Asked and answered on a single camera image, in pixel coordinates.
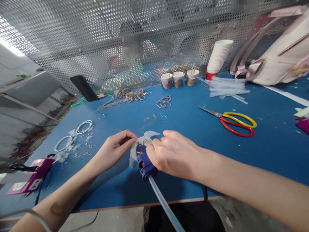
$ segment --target green wire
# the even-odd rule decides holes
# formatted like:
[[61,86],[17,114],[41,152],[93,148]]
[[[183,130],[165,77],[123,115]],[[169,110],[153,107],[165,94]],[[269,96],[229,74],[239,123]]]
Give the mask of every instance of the green wire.
[[79,103],[76,103],[76,104],[71,105],[71,107],[81,104],[84,100],[86,100],[86,98],[84,98],[83,100],[81,100]]

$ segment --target pink bag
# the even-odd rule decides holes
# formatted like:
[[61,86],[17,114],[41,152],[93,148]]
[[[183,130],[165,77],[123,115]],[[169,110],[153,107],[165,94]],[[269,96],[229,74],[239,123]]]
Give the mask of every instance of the pink bag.
[[[246,68],[245,62],[268,29],[280,18],[300,15],[271,47],[256,61]],[[275,85],[280,82],[291,82],[309,71],[309,8],[295,6],[275,10],[270,17],[271,22],[256,33],[235,56],[230,73],[235,78],[245,74],[248,81],[261,85]],[[237,62],[246,50],[240,64]]]

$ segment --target smartphone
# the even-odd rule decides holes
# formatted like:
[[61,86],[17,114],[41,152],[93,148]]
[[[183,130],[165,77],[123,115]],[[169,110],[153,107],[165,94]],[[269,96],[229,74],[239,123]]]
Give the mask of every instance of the smartphone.
[[70,77],[70,80],[76,86],[76,88],[81,92],[81,94],[86,98],[87,101],[93,102],[99,100],[96,93],[90,87],[85,77],[82,75]]

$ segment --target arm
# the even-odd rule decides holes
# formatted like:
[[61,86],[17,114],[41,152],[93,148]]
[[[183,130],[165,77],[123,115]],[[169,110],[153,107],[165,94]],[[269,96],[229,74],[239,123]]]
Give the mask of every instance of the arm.
[[308,186],[200,148],[175,131],[163,134],[147,147],[159,170],[241,200],[294,231],[309,231]]
[[[136,139],[136,135],[128,130],[110,136],[83,169],[36,205],[33,210],[46,220],[52,231],[58,231],[96,177],[114,166]],[[36,218],[26,214],[11,231],[45,230]]]

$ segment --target white ring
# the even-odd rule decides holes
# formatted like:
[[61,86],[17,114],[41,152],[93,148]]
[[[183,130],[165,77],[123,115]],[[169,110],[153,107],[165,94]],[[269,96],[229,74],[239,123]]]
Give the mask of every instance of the white ring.
[[[67,142],[67,144],[65,145],[65,147],[62,148],[61,150],[57,150],[57,147],[58,147],[59,143],[61,143],[61,142],[62,142],[64,139],[66,139],[66,138],[70,138],[70,140]],[[60,152],[60,151],[62,151],[62,150],[64,150],[64,149],[66,149],[66,148],[70,145],[70,142],[72,142],[72,136],[69,135],[69,136],[63,137],[62,139],[60,139],[59,142],[57,142],[57,144],[56,144],[54,150],[55,150],[56,152]]]
[[[86,124],[86,123],[89,123],[89,127],[88,127],[87,129],[83,130],[83,131],[80,131],[80,127],[81,127],[82,125]],[[90,129],[91,126],[92,126],[92,121],[91,121],[91,120],[84,121],[84,122],[83,122],[82,124],[80,124],[79,127],[76,129],[76,133],[77,133],[77,134],[83,134],[83,133],[87,132],[87,131]]]

